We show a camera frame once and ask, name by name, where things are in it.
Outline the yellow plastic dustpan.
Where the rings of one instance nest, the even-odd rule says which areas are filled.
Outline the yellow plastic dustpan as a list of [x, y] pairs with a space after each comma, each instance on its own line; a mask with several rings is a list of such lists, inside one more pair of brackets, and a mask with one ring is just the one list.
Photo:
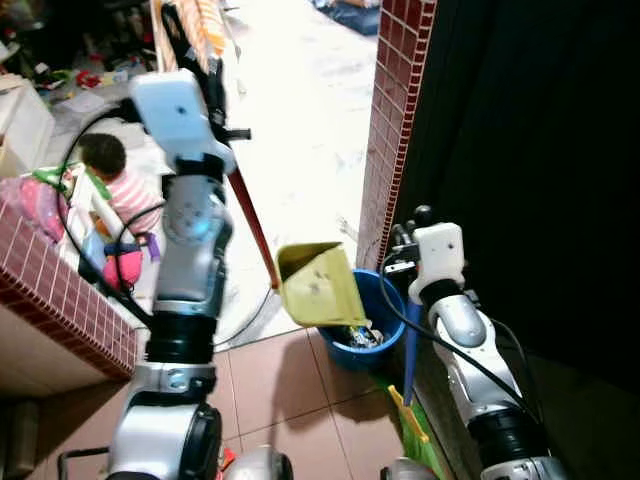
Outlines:
[[280, 278], [276, 292], [294, 324], [371, 325], [342, 243], [285, 244], [276, 253], [276, 270]]

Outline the red broom handle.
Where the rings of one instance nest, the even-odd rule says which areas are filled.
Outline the red broom handle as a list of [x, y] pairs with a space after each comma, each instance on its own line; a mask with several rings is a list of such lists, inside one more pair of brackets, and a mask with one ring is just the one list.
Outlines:
[[273, 256], [273, 252], [271, 252], [268, 237], [265, 236], [264, 229], [262, 229], [259, 214], [257, 214], [255, 205], [253, 205], [250, 189], [248, 189], [246, 182], [244, 182], [241, 170], [234, 169], [233, 172], [228, 175], [228, 182], [234, 191], [234, 195], [236, 195], [239, 209], [242, 211], [244, 220], [247, 221], [253, 241], [255, 241], [257, 248], [259, 248], [262, 264], [264, 264], [266, 273], [269, 275], [269, 287], [271, 291], [279, 291], [279, 285], [282, 282], [280, 282], [279, 271], [278, 268], [276, 268], [275, 257]]

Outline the white floor mat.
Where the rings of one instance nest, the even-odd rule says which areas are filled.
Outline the white floor mat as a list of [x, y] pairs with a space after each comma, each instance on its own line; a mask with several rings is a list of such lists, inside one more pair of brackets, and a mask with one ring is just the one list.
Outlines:
[[[314, 0], [224, 0], [228, 123], [251, 129], [233, 143], [271, 256], [294, 243], [343, 243], [356, 265], [369, 120], [378, 38], [334, 22]], [[55, 102], [55, 127], [40, 166], [67, 151], [70, 137], [100, 106], [127, 86], [90, 90], [91, 99]], [[140, 125], [104, 122], [92, 131], [116, 134], [131, 168], [155, 183], [165, 169], [159, 148]], [[215, 351], [246, 346], [298, 326], [275, 294], [268, 269], [229, 193], [236, 230], [228, 247], [228, 282]]]

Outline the orange striped cloth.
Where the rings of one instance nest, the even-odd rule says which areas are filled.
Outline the orange striped cloth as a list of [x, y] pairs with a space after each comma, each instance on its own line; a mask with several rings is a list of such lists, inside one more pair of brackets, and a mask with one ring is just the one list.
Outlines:
[[189, 45], [195, 50], [195, 60], [202, 70], [210, 68], [212, 59], [223, 58], [224, 51], [236, 51], [224, 19], [223, 0], [148, 0], [154, 31], [156, 67], [159, 72], [178, 69], [177, 59], [183, 58], [187, 47], [173, 47], [163, 17], [165, 5], [173, 5], [178, 12], [178, 26], [186, 33]]

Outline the green yellow broom blue stick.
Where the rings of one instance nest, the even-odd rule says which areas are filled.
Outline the green yellow broom blue stick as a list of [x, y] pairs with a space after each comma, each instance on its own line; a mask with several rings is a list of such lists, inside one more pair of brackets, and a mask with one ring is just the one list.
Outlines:
[[413, 381], [416, 375], [416, 361], [421, 352], [421, 335], [415, 329], [419, 324], [415, 316], [420, 314], [420, 307], [412, 301], [404, 303], [404, 319], [406, 333], [403, 334], [401, 343], [404, 351], [404, 372], [402, 381], [396, 387], [388, 387], [387, 392], [396, 402], [396, 412], [399, 420], [399, 439], [401, 439], [403, 454], [401, 457], [411, 458], [426, 465], [434, 472], [439, 480], [451, 480], [445, 463], [436, 452], [435, 444], [431, 439], [430, 424], [424, 410], [421, 399], [415, 393]]

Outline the child in striped shirt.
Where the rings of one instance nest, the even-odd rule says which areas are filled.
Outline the child in striped shirt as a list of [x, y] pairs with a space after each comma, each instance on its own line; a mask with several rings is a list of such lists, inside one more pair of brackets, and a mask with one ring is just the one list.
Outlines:
[[104, 247], [106, 265], [102, 274], [110, 287], [129, 291], [142, 276], [145, 252], [156, 253], [155, 230], [161, 223], [160, 193], [151, 180], [134, 174], [127, 166], [127, 152], [113, 134], [83, 134], [78, 141], [79, 157], [87, 173], [101, 180], [108, 191], [108, 202], [128, 236], [118, 237], [118, 229], [110, 227], [93, 212], [91, 218]]

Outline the blue cloth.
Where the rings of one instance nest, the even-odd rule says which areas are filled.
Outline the blue cloth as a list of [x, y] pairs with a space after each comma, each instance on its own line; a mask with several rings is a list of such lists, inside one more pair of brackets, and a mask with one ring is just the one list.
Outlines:
[[365, 0], [310, 0], [317, 12], [334, 20], [339, 26], [352, 29], [358, 35], [378, 35], [381, 9], [378, 3], [365, 4]]

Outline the white box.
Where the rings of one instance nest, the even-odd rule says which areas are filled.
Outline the white box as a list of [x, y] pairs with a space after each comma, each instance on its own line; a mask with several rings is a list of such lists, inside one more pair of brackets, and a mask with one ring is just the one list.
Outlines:
[[0, 179], [46, 165], [54, 116], [32, 83], [0, 74]]

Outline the silver robot right leg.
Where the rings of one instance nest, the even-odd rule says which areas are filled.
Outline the silver robot right leg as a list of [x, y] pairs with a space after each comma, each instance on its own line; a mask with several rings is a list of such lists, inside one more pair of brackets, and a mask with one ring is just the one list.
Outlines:
[[401, 457], [381, 468], [379, 480], [439, 480], [426, 465]]

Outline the silver robot leg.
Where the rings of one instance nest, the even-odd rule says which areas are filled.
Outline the silver robot leg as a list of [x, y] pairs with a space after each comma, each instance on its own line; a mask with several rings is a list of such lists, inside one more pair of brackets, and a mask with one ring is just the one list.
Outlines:
[[439, 480], [426, 465], [401, 457], [381, 468], [379, 480]]
[[259, 445], [238, 454], [221, 480], [293, 480], [292, 462], [273, 445]]

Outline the silver robot left leg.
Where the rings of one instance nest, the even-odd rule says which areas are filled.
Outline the silver robot left leg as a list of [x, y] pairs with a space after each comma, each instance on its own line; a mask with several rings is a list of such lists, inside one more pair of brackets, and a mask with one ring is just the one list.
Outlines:
[[221, 480], [293, 480], [292, 462], [273, 445], [259, 445], [238, 454]]

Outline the red orange plastic scraps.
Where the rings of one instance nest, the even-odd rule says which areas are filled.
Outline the red orange plastic scraps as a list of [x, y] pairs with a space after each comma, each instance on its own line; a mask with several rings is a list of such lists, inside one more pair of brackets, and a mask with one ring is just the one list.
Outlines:
[[223, 447], [220, 449], [218, 456], [218, 472], [216, 472], [215, 480], [223, 480], [230, 466], [237, 460], [237, 453], [232, 448]]

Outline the black metal tube frame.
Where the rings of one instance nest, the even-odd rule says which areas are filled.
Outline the black metal tube frame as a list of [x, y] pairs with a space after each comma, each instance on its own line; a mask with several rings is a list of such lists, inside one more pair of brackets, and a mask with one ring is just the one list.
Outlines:
[[76, 458], [100, 456], [100, 454], [108, 454], [110, 452], [109, 445], [101, 445], [101, 447], [72, 449], [72, 451], [63, 451], [56, 457], [56, 476], [58, 480], [69, 480], [69, 462]]

